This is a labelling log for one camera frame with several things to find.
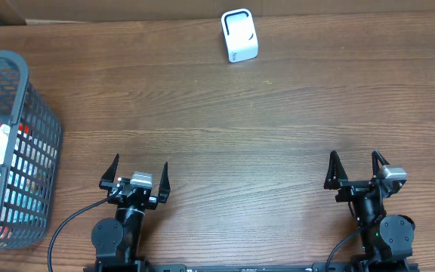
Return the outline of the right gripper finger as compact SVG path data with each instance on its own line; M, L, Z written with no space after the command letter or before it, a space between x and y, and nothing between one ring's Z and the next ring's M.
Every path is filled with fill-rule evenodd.
M333 150L329 156L329 167L324 181L324 188L339 190L348 182L348 176L341 164L338 153Z
M389 162L381 155L379 150L372 151L372 173L376 176L382 166L389 165Z

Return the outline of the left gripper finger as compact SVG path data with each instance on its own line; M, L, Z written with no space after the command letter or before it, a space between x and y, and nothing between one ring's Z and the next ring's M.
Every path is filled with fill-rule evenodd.
M162 170L162 176L159 184L158 202L167 203L170 193L171 187L168 178L168 162L166 162Z
M102 175L102 181L114 181L119 164L119 154L117 153L110 167Z

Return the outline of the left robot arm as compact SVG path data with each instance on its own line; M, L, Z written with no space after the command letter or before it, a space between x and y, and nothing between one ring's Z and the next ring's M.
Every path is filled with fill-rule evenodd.
M119 155L102 175L99 188L107 192L106 202L116 206L115 216L96 223L91 241L96 250L94 271L153 271L145 257L138 257L143 220L147 210L168 201L171 187L165 163L158 193L152 194L153 176L134 172L130 178L117 178Z

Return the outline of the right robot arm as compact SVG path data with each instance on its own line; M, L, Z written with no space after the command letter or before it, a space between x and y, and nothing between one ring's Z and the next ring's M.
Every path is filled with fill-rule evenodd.
M330 152L329 167L323 187L336 190L336 202L348 204L357 230L340 241L330 252L325 271L418 271L417 264L408 263L413 255L415 222L405 215L389 215L384 199L398 193L407 181L406 170L391 165L378 150L372 157L372 177L350 181L336 151ZM346 264L334 263L336 252L359 236L363 253L354 255Z

